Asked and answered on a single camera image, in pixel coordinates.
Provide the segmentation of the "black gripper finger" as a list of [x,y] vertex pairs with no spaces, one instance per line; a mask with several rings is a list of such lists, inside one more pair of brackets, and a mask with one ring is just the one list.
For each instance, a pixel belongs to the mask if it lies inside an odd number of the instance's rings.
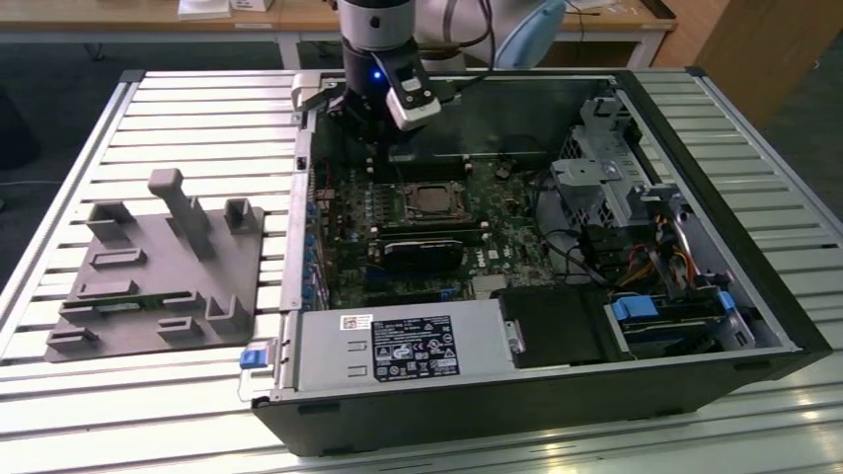
[[327,114],[347,136],[365,145],[376,145],[376,113],[365,96],[345,88],[329,100]]
[[380,165],[388,160],[389,147],[392,146],[395,123],[385,105],[377,105],[372,109],[372,158],[373,163]]

